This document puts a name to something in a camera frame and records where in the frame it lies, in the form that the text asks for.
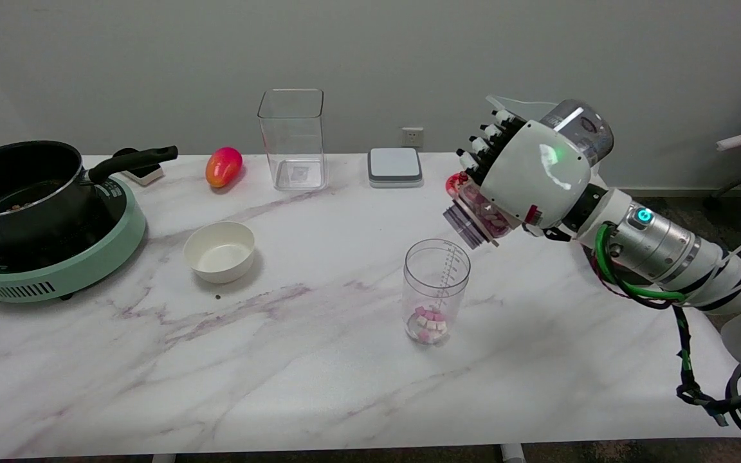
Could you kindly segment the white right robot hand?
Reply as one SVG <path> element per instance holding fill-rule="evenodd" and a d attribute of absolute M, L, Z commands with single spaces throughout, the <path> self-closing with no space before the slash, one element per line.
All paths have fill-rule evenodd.
<path fill-rule="evenodd" d="M 594 164 L 605 155 L 605 124 L 588 105 L 565 100 L 541 120 L 494 109 L 494 122 L 457 150 L 462 170 L 446 184 L 453 199 L 447 219 L 461 233 L 494 241 L 529 226 L 560 225 L 585 193 Z"/>

